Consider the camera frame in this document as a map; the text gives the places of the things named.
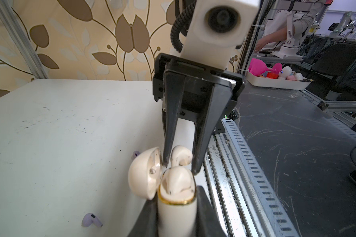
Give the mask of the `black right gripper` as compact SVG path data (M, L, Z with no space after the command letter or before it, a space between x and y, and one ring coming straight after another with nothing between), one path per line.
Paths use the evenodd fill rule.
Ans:
M212 133L220 118L231 118L237 99L245 88L245 77L166 53L155 60L153 96L165 102L165 142L162 165L167 167L178 118L195 122L191 171L202 167ZM230 87L215 85L229 82Z

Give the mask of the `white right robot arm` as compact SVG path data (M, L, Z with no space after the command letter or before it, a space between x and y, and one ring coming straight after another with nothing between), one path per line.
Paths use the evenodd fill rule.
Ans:
M163 166L184 119L194 123L191 171L200 172L213 133L245 88L243 76L226 68L260 7L260 1L192 1L176 17L170 39L178 55L160 53L153 77L154 99L163 102Z

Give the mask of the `cream earbud charging case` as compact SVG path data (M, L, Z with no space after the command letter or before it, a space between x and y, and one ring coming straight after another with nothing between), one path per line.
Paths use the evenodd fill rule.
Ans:
M133 194L146 200L130 237L193 237L197 214L194 176L187 169L193 158L176 146L171 166L164 169L158 147L139 154L131 163L128 183Z

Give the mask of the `white tray with toys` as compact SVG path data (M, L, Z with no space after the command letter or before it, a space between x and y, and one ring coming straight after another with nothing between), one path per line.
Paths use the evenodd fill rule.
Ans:
M289 90L305 90L311 84L311 82L261 78L254 76L250 72L247 72L246 79L251 85L256 87L268 87Z

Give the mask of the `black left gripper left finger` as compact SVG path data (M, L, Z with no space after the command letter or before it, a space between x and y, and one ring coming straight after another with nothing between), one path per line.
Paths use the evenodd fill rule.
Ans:
M128 237L158 237L157 199L145 202Z

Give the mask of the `cream earbud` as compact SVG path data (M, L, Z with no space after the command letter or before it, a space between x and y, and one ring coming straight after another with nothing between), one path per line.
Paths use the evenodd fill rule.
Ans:
M187 166L191 164L193 154L190 149L185 146L178 145L173 148L171 153L171 167Z
M194 198L195 182L192 173L182 166L165 171L160 185L161 197L172 203L189 202Z

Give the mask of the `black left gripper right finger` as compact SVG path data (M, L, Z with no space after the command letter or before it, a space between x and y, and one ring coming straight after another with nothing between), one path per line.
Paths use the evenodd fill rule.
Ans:
M202 186L197 186L197 217L196 236L197 237L226 237L217 213L214 211Z

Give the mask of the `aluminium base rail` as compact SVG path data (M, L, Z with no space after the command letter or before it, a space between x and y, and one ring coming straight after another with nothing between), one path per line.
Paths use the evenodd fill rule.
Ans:
M236 123L224 118L210 139L203 170L211 203L229 237L297 237Z

